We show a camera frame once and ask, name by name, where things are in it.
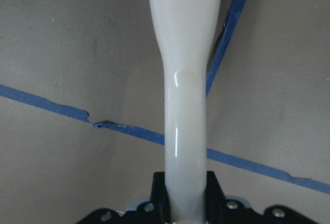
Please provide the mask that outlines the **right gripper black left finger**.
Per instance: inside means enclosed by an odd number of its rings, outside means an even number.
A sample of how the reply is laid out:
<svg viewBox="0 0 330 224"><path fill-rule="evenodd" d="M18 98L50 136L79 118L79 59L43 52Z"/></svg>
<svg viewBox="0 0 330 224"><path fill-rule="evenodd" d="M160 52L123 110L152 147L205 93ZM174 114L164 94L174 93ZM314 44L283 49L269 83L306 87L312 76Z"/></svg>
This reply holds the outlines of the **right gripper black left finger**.
<svg viewBox="0 0 330 224"><path fill-rule="evenodd" d="M170 207L164 172L155 172L148 198L131 202L123 214L113 209L97 209L78 223L168 223L169 221Z"/></svg>

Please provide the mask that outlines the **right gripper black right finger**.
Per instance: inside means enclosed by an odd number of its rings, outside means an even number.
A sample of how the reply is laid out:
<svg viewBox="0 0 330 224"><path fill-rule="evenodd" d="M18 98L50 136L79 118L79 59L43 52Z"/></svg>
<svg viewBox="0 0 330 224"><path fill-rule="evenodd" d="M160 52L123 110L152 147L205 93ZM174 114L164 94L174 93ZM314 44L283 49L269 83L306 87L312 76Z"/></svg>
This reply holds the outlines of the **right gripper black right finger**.
<svg viewBox="0 0 330 224"><path fill-rule="evenodd" d="M213 171L207 172L206 219L208 223L315 223L283 205L272 205L259 214L241 200L225 197Z"/></svg>

